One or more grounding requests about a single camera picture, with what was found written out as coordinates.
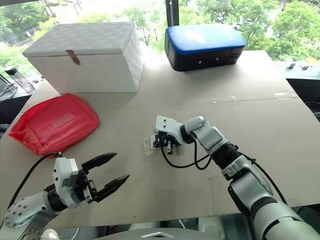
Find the red bag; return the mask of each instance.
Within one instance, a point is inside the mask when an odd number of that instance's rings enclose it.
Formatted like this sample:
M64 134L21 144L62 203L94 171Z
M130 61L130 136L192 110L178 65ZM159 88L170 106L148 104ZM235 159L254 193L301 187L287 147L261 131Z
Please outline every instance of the red bag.
M80 97L65 94L41 102L26 111L9 136L37 155L62 152L93 132L99 118Z

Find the window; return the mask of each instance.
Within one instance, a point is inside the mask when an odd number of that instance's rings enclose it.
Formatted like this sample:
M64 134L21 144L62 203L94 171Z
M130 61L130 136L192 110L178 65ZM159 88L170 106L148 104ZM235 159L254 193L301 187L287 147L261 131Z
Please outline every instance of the window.
M320 0L179 0L179 24L228 24L275 61L320 62ZM135 22L153 53L164 51L165 0L40 0L0 7L0 74L15 66L28 79L40 73L22 52L56 24Z
M22 52L56 24L135 22L142 45L164 48L166 6L159 0L40 0L0 7L0 74L15 66L30 81L41 74Z
M227 24L275 61L320 63L320 0L180 0L179 24Z

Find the tabletop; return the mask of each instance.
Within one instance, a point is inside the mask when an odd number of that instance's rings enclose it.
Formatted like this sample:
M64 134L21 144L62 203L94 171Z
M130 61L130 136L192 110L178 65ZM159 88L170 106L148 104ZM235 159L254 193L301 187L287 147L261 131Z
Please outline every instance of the tabletop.
M191 72L174 71L165 56L147 59L138 93L77 93L97 112L101 125L64 156L81 163L103 153L117 152L108 164L88 175L101 189L116 177L130 174L117 192L103 201L83 202L66 209L48 227L83 227L161 221L237 213L228 194L229 183L214 164L172 168L161 153L146 151L157 115L178 122L196 114L208 117L239 150L257 158L276 182L290 206L317 204L320 128L317 119L264 51L245 51L234 65ZM21 113L59 96L44 82ZM29 168L39 158L5 136L0 141L0 218ZM177 148L170 160L193 161L193 145ZM198 149L198 156L205 152ZM53 183L53 159L42 162L18 198Z

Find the blue and black box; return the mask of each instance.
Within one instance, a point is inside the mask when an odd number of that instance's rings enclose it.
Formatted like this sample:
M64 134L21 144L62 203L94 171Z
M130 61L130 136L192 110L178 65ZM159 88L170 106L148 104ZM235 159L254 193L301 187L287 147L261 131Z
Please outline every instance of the blue and black box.
M246 41L223 24L169 26L164 50L172 68L179 72L235 64Z

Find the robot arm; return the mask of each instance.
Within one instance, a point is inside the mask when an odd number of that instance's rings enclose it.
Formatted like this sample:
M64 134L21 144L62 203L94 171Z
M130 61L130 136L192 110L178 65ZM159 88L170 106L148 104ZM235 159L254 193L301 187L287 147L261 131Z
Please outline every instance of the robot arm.
M5 214L0 228L0 240L39 240L49 221L66 208L76 208L82 201L100 202L114 193L129 175L118 177L109 182L100 191L92 180L88 180L89 170L99 167L111 160L116 153L97 156L78 169L74 158L59 155L54 164L54 184L44 191L24 197Z
M157 116L153 138L154 149L190 144L195 140L221 169L230 182L228 192L237 208L253 218L258 239L266 240L320 240L320 235L306 224L290 207L273 197L273 191L258 169L230 143L223 134L210 125L204 115L184 124L172 118Z

